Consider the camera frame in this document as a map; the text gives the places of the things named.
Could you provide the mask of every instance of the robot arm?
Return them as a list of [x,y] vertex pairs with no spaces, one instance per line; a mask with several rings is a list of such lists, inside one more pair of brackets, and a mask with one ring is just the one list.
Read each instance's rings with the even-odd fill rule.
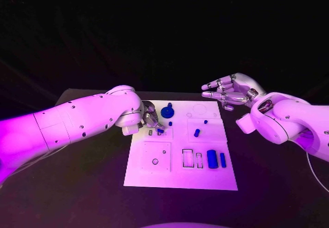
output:
[[0,183],[30,159],[104,132],[114,124],[124,135],[137,133],[142,125],[164,129],[153,103],[141,102],[134,88],[124,85],[105,94],[0,121]]
[[265,93],[246,75],[236,73],[202,86],[218,87],[216,92],[202,92],[215,98],[225,110],[231,105],[245,105],[249,113],[236,124],[243,133],[254,130],[275,144],[293,141],[313,156],[329,161],[329,106],[310,105],[304,100],[281,93]]

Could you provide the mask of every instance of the table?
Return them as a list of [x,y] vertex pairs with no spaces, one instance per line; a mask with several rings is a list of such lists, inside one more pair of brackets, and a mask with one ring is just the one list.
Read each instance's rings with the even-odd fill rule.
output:
[[[57,104],[102,93],[67,89]],[[141,100],[199,100],[200,94],[137,92]],[[121,129],[69,145],[11,176],[0,190],[0,227],[138,228],[166,222],[248,227],[329,227],[329,194],[311,175],[301,148],[243,134],[246,113],[219,107],[238,191],[124,187],[131,136]],[[329,186],[329,163],[311,157]]]

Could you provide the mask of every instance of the small blue piece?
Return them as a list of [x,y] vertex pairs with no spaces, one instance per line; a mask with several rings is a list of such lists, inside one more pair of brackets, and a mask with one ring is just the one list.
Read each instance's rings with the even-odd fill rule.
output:
[[215,150],[206,151],[206,157],[207,157],[207,167],[210,169],[216,169],[218,168],[216,151]]
[[194,137],[197,137],[197,136],[199,136],[199,132],[200,132],[200,130],[199,130],[199,129],[196,129],[196,130],[194,130],[194,133],[193,133],[193,136],[194,136]]
[[223,153],[220,153],[219,155],[220,155],[220,166],[222,166],[223,168],[226,168],[226,161],[225,161]]
[[167,107],[161,109],[161,117],[166,119],[173,117],[174,111],[171,107],[173,107],[171,103],[167,103]]

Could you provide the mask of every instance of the cable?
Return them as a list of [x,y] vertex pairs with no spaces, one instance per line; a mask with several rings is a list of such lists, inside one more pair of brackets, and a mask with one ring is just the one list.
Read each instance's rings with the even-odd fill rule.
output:
[[310,165],[310,171],[311,171],[311,173],[313,173],[313,175],[314,175],[314,178],[316,178],[316,180],[317,180],[320,186],[323,187],[323,189],[329,192],[327,188],[326,188],[324,185],[321,184],[321,182],[320,182],[320,180],[319,180],[319,178],[317,178],[317,176],[316,176],[316,173],[314,173],[314,171],[313,171],[313,167],[311,167],[311,164],[310,164],[310,156],[308,156],[308,153],[307,153],[307,152],[306,152],[306,157],[307,157],[307,161],[308,161],[308,165]]
[[27,163],[27,164],[23,164],[20,167],[20,169],[17,169],[11,174],[10,176],[13,176],[14,174],[17,174],[20,171],[23,171],[27,167],[30,167],[36,162],[39,162],[41,159],[50,157],[53,154],[56,154],[66,146],[63,146],[62,148],[59,148],[53,153],[52,151],[49,151],[36,161]]

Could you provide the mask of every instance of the black background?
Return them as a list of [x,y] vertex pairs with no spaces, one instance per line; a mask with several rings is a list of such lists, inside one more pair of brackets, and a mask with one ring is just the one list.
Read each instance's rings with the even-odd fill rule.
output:
[[200,92],[228,74],[329,102],[326,7],[235,1],[0,3],[0,117],[67,88]]

